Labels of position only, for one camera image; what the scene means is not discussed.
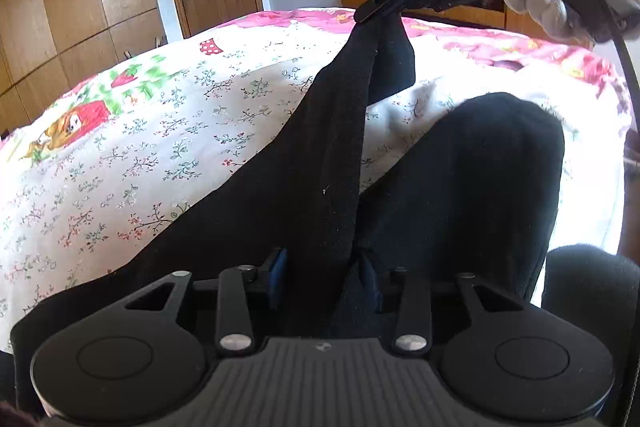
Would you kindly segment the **black pants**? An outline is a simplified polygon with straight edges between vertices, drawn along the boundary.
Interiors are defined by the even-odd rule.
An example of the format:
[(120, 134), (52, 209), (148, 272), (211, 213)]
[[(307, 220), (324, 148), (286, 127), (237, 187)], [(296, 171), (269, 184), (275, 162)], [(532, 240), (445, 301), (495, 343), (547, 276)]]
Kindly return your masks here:
[[(357, 26), (276, 136), (126, 265), (35, 306), (11, 334), (6, 426), (634, 426), (639, 269), (591, 244), (552, 247), (561, 121), (508, 92), (468, 98), (363, 185), (367, 110), (416, 83), (398, 18)], [(194, 397), (144, 424), (47, 417), (30, 378), (55, 334), (176, 271), (213, 280), (286, 252), (262, 347), (220, 362)], [(443, 281), (474, 273), (596, 336), (613, 388), (595, 417), (512, 424), (469, 409), (426, 363), (392, 355), (358, 263)]]

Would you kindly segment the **wooden TV cabinet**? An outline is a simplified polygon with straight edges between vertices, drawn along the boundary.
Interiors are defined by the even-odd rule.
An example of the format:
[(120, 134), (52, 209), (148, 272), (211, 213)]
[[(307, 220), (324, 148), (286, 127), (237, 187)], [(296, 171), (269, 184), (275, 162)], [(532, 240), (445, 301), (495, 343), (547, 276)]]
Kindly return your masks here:
[[(343, 8), (357, 9), (368, 0), (341, 0)], [(495, 28), (536, 39), (553, 41), (529, 15), (518, 14), (503, 0), (437, 1), (435, 4), (413, 3), (405, 9), (407, 16), (422, 20), (440, 20), (459, 26)]]

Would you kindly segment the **floral bed quilt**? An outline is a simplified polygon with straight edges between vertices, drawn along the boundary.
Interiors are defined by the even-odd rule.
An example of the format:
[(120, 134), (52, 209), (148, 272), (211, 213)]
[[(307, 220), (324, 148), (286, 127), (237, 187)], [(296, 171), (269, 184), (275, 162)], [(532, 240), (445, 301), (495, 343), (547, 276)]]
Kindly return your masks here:
[[(138, 55), (62, 95), (1, 145), (1, 329), (128, 262), (272, 140), (354, 26), (352, 12), (259, 12)], [(620, 245), (625, 81), (580, 46), (405, 20), (416, 83), (366, 114), (363, 185), (435, 120), (508, 92), (561, 121), (552, 247)]]

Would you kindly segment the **wooden wardrobe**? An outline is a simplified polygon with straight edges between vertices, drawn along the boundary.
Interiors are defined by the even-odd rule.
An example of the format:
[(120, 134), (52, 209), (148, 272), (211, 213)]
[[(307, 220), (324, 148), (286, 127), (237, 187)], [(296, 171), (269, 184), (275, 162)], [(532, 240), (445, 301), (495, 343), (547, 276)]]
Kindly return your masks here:
[(165, 41), (157, 0), (1, 0), (2, 131)]

